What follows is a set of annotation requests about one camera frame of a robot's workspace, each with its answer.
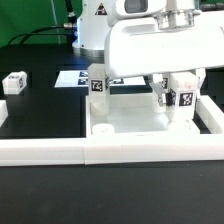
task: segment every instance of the white robot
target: white robot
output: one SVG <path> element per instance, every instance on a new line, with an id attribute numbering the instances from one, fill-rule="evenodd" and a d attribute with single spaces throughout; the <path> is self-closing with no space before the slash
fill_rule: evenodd
<path id="1" fill-rule="evenodd" d="M 193 129 L 205 68 L 224 65 L 217 52 L 224 52 L 224 14 L 202 13 L 194 0 L 117 0 L 107 14 L 105 65 L 89 68 L 92 113 L 109 112 L 108 88 L 95 91 L 92 80 L 108 86 L 109 79 L 149 76 L 152 108 L 166 113 L 167 130 Z"/>

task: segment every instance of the small white block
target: small white block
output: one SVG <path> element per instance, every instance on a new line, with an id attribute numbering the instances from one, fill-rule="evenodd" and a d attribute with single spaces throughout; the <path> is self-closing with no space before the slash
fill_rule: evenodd
<path id="1" fill-rule="evenodd" d="M 3 81 L 4 94 L 19 94 L 27 85 L 25 72 L 12 72 Z"/>
<path id="2" fill-rule="evenodd" d="M 0 100 L 0 127 L 8 117 L 8 110 L 5 100 Z"/>

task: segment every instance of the black table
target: black table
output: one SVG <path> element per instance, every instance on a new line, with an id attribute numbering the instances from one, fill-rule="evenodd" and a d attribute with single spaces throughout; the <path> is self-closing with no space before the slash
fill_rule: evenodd
<path id="1" fill-rule="evenodd" d="M 0 138 L 85 137 L 87 89 L 53 86 L 60 70 L 86 69 L 92 62 L 102 59 L 75 57 L 63 45 L 0 49 L 1 79 L 13 71 L 28 73 L 19 96 L 1 90 L 9 118 Z M 220 108 L 222 73 L 208 71 L 202 89 Z M 148 87 L 112 89 L 129 91 Z M 0 223 L 223 224 L 223 189 L 223 161 L 1 167 Z"/>

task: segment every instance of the black cable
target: black cable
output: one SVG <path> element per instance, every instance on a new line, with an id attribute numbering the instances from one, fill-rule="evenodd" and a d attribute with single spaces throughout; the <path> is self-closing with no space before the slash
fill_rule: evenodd
<path id="1" fill-rule="evenodd" d="M 48 31 L 53 29 L 62 29 L 62 28 L 64 28 L 64 25 L 49 26 L 49 27 L 43 27 L 40 29 L 33 30 L 31 33 L 25 35 L 25 37 L 19 42 L 19 44 L 23 44 L 27 39 L 29 39 L 32 36 L 32 33 L 40 33 L 43 31 Z"/>
<path id="2" fill-rule="evenodd" d="M 23 33 L 23 34 L 19 34 L 19 35 L 13 37 L 8 42 L 7 46 L 9 46 L 15 39 L 17 39 L 19 37 L 27 36 L 27 35 L 29 35 L 29 37 L 31 37 L 31 36 L 57 36 L 57 35 L 67 36 L 67 35 L 70 35 L 70 34 L 66 34 L 66 33 Z"/>
<path id="3" fill-rule="evenodd" d="M 77 17 L 74 13 L 73 7 L 71 0 L 65 0 L 65 6 L 68 12 L 68 22 L 69 23 L 76 23 L 77 22 Z"/>
<path id="4" fill-rule="evenodd" d="M 202 12 L 222 11 L 224 10 L 224 3 L 202 4 L 200 9 Z"/>

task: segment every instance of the printed marker sticker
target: printed marker sticker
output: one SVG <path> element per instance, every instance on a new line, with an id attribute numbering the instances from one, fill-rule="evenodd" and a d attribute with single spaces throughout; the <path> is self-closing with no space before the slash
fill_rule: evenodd
<path id="1" fill-rule="evenodd" d="M 106 9 L 104 8 L 104 5 L 101 3 L 100 6 L 98 7 L 95 15 L 98 15 L 98 16 L 105 16 L 107 15 L 107 11 Z"/>

